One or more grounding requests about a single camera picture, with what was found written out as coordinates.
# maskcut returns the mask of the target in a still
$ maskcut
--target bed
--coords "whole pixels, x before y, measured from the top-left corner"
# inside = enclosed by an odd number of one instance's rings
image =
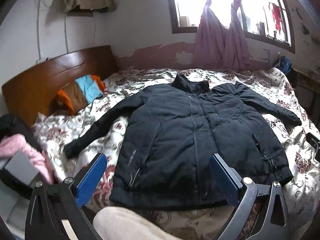
[[[294,112],[301,119],[302,126],[287,131],[279,119],[263,114],[282,143],[293,174],[292,181],[283,188],[290,226],[295,229],[310,221],[317,211],[320,198],[320,169],[319,162],[314,159],[315,150],[306,142],[306,134],[311,132],[318,138],[320,134],[306,111],[299,105],[287,78],[276,68],[256,72],[217,72],[201,69],[177,71],[165,68],[118,71],[110,46],[102,46],[66,54],[36,65],[9,80],[2,89],[8,109],[32,126],[35,136],[47,153],[58,182],[65,177],[74,176],[97,152],[107,156],[107,169],[87,204],[88,208],[98,212],[103,207],[112,205],[109,196],[128,117],[121,116],[115,120],[109,133],[92,142],[76,160],[66,159],[63,153],[64,145],[82,136],[93,122],[122,99],[146,86],[171,83],[177,73],[184,74],[191,81],[208,80],[210,88],[225,82],[244,83],[271,102]],[[105,93],[78,115],[56,114],[56,91],[85,74],[98,75],[104,79]],[[254,206],[240,239],[245,239],[248,235],[258,208]],[[232,206],[183,212],[136,210],[166,232],[190,240],[213,239],[232,211]]]

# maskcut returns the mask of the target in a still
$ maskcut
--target beige pants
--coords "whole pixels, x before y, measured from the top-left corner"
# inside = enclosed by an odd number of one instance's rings
[[[100,210],[93,220],[93,227],[103,240],[181,240],[121,207]]]

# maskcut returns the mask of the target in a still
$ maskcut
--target jacket collar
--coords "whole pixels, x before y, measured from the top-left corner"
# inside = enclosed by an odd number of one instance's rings
[[[202,94],[210,92],[207,80],[191,82],[184,75],[177,75],[171,86],[192,94]]]

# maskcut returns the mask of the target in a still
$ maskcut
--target bedsheet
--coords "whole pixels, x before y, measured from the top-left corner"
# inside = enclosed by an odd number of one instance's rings
[[[283,187],[291,228],[299,228],[315,214],[320,197],[319,162],[315,150],[306,142],[306,134],[313,133],[320,138],[319,131],[309,120],[306,111],[299,105],[294,90],[285,75],[276,68],[257,72],[215,72],[201,69],[176,71],[172,69],[125,70],[107,78],[105,93],[81,110],[78,115],[38,115],[33,132],[47,153],[56,179],[61,182],[74,176],[87,165],[97,152],[107,156],[108,166],[87,207],[98,212],[112,205],[109,196],[112,190],[113,174],[116,168],[119,149],[124,138],[127,116],[121,116],[113,123],[109,133],[85,148],[76,160],[67,160],[63,147],[82,136],[108,109],[119,101],[137,93],[149,85],[173,82],[177,73],[184,74],[191,81],[208,80],[210,88],[225,82],[244,83],[271,102],[294,112],[302,121],[302,126],[287,131],[281,120],[270,114],[263,114],[270,127],[282,143],[293,174],[293,179]],[[233,211],[231,206],[223,206],[184,212],[137,211],[166,232],[182,239],[213,239]],[[252,210],[247,225],[240,238],[250,230],[257,206]]]

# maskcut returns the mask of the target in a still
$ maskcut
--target window frame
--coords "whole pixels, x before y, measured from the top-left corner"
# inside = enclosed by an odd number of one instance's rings
[[[250,33],[247,31],[247,24],[246,24],[246,18],[245,18],[245,14],[244,14],[244,10],[242,8],[242,4],[240,4],[240,9],[241,9],[241,18],[242,18],[242,25],[244,27],[244,36],[248,39],[253,39],[253,40],[257,40],[257,41],[261,41],[264,43],[268,43],[271,45],[274,45],[276,47],[285,49],[293,54],[295,54],[295,41],[294,41],[294,34],[293,34],[293,26],[292,26],[292,20],[291,20],[291,16],[290,16],[290,11],[289,11],[289,7],[288,4],[286,2],[286,0],[282,0],[283,4],[284,4],[284,10],[287,13],[287,19],[288,19],[288,23],[286,23],[283,11],[281,10],[281,14],[282,14],[282,18],[284,20],[284,25],[286,26],[285,28],[285,36],[286,38],[288,38],[288,31],[290,33],[290,40],[291,40],[291,45],[270,39],[266,36],[261,36],[258,34],[254,34],[254,33]],[[177,16],[177,10],[176,10],[176,4],[174,0],[168,0],[169,3],[169,12],[170,12],[170,19],[171,19],[171,26],[172,26],[172,34],[177,34],[177,33],[196,33],[198,27],[196,26],[190,26],[190,27],[180,27],[179,26],[179,22],[178,22],[178,16]]]

